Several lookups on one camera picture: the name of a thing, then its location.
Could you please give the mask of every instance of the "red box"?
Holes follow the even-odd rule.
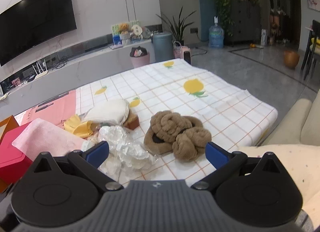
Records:
[[[12,145],[30,123],[8,131],[0,144],[0,179],[6,184],[18,181],[32,164],[24,153]]]

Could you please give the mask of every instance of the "gray cabinet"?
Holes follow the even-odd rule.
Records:
[[[259,5],[254,6],[249,1],[233,0],[231,19],[234,21],[234,25],[230,26],[233,36],[225,34],[225,40],[228,43],[259,39],[261,34]]]

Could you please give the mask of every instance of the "yellow lemon print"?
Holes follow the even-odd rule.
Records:
[[[183,87],[185,91],[188,92],[190,95],[196,96],[198,98],[208,96],[208,95],[204,95],[204,91],[202,91],[202,89],[204,88],[204,85],[198,79],[192,79],[192,80],[186,81],[183,84]]]
[[[139,104],[140,104],[140,99],[138,97],[135,97],[133,99],[133,101],[130,102],[129,106],[130,106],[130,108],[133,108],[133,107],[138,106]]]
[[[107,87],[106,86],[103,86],[101,87],[101,89],[98,89],[94,95],[98,95],[98,94],[101,94],[101,93],[104,93],[106,91]]]
[[[170,61],[170,62],[165,62],[163,65],[164,65],[165,67],[167,67],[168,69],[170,69],[170,68],[172,68],[173,64],[174,64],[174,62],[173,62],[173,61]]]

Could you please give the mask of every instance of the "green hanging plant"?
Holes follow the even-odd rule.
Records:
[[[225,33],[233,36],[230,31],[230,26],[233,26],[234,21],[231,19],[231,1],[232,0],[214,0],[218,9],[219,25],[223,28]]]

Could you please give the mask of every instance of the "television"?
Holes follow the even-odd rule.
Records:
[[[0,65],[75,29],[72,0],[22,0],[0,14]]]

